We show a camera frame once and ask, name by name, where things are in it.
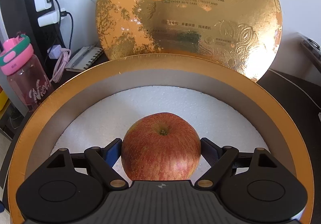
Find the spiral notebook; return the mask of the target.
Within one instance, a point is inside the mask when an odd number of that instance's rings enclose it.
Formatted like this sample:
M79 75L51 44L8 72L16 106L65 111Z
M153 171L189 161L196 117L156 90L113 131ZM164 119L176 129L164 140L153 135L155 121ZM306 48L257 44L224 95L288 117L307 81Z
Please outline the spiral notebook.
M66 71L83 72L101 56L103 49L99 47L89 46L82 47L65 66Z

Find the white charger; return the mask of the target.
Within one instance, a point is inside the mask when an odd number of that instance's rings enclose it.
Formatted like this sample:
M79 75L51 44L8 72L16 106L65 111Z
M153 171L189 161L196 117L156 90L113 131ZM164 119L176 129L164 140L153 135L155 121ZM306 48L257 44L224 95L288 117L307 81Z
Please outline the white charger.
M59 18L59 10L50 11L38 18L39 27L45 27L47 25L56 24L64 17Z
M36 12L48 10L52 7L52 0L34 0Z

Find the bottom white charger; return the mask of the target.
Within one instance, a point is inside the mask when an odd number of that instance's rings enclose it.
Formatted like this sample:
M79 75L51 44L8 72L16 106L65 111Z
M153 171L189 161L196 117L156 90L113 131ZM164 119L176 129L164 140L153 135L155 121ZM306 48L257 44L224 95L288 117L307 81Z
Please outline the bottom white charger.
M45 27L47 25L56 24L64 17L59 18L59 10L50 11L38 18L39 27Z

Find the black power strip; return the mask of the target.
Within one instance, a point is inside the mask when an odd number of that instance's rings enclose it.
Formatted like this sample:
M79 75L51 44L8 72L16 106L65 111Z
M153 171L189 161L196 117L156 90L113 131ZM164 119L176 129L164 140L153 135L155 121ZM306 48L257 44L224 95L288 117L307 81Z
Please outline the black power strip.
M64 12L57 0L24 0L34 38L31 44L38 50L37 56L42 64L50 62L52 47L65 46L60 33L60 14Z

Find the red apple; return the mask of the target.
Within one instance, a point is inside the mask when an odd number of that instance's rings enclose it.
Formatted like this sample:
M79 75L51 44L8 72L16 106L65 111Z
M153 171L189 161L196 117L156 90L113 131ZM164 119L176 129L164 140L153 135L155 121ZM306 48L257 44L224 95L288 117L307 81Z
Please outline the red apple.
M186 180L201 157L200 137L180 116L143 117L126 132L121 162L130 180Z

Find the silver computer tower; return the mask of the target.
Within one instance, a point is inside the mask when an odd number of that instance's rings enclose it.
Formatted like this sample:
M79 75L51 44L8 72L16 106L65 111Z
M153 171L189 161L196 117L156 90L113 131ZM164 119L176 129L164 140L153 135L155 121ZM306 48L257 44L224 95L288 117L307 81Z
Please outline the silver computer tower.
M33 37L24 0L1 0L1 42L18 34Z

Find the gold box base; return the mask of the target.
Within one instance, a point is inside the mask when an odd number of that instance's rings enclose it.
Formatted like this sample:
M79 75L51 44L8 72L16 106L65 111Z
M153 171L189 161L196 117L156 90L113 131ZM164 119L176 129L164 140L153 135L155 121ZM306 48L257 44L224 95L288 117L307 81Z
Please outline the gold box base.
M50 155L57 139L84 110L117 92L149 85L197 90L235 108L258 130L271 153L307 189L301 217L310 223L314 179L304 140L286 110L260 85L209 60L175 54L144 54L108 61L77 75L54 91L33 113L15 146L8 173L12 223L23 223L16 191Z

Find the middle white charger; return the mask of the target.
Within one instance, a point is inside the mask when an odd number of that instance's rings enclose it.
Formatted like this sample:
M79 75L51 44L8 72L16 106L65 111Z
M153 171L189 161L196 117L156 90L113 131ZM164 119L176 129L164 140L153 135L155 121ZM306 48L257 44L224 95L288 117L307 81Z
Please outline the middle white charger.
M52 0L34 0L36 12L48 10L52 7Z

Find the pink water bottle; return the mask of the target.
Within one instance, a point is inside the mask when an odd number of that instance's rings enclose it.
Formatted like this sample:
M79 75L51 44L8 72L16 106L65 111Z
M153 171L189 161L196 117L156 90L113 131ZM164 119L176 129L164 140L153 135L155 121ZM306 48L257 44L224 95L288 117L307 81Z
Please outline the pink water bottle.
M3 43L1 71L18 98L28 108L35 111L54 91L44 69L34 54L30 38L21 34Z

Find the round gold box lid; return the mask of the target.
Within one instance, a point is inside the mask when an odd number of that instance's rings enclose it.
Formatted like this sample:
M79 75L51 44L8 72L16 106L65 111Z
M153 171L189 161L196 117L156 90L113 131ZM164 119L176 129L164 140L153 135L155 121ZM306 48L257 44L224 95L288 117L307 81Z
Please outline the round gold box lid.
M279 0L97 0L96 28L111 60L192 55L258 81L276 57L282 13Z

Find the dark wooden shelf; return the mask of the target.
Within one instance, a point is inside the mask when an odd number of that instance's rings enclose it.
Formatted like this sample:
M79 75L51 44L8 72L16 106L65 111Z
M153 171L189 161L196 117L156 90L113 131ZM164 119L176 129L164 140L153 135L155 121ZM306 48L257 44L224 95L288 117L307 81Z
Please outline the dark wooden shelf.
M304 54L311 61L314 67L321 72L320 65L320 46L309 38L304 38L300 45L303 48Z

